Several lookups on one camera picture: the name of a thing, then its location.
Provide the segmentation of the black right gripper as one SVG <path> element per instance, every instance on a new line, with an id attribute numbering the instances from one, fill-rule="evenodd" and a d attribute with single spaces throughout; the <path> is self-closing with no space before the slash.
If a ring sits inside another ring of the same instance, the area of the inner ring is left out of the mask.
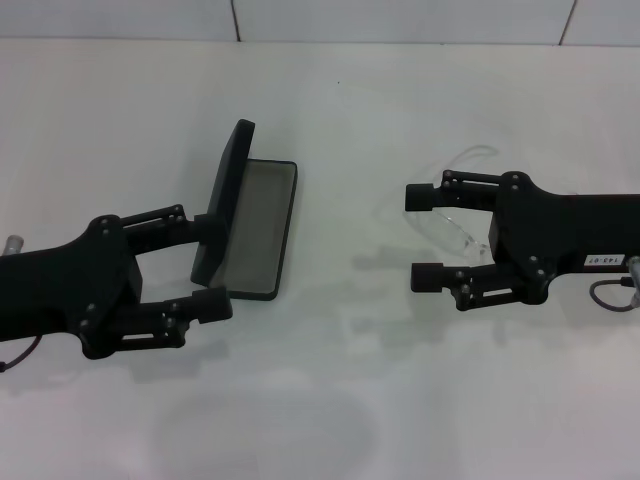
<path id="1" fill-rule="evenodd" d="M 438 208 L 492 212 L 490 245 L 497 264 L 411 266 L 411 290 L 448 289 L 459 311 L 522 303 L 540 305 L 551 282 L 568 274 L 618 273 L 639 287 L 639 196 L 555 194 L 522 172 L 490 175 L 445 170 L 441 183 L 408 184 L 406 212 Z"/>

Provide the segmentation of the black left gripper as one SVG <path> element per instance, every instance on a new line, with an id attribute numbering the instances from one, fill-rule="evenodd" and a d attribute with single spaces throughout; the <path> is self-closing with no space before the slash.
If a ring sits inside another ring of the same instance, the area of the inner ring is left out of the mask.
<path id="1" fill-rule="evenodd" d="M 1 340 L 67 333 L 87 358 L 105 358 L 121 347 L 118 310 L 141 289 L 121 219 L 98 217 L 63 246 L 1 258 Z"/>

